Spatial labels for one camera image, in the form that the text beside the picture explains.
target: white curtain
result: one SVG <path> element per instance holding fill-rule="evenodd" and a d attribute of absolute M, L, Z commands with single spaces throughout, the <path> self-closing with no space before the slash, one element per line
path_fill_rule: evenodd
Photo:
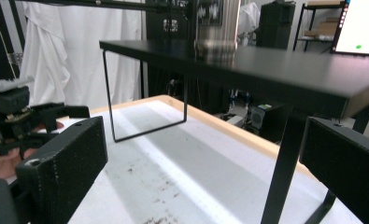
<path fill-rule="evenodd" d="M 140 11 L 23 5 L 28 22 L 21 77 L 35 79 L 30 105 L 106 106 L 99 40 L 140 39 Z M 113 53 L 106 57 L 112 103 L 138 98 L 139 62 Z"/>
<path fill-rule="evenodd" d="M 259 26 L 260 10 L 255 3 L 243 5 L 239 9 L 239 19 L 237 25 L 237 33 L 253 33 Z"/>

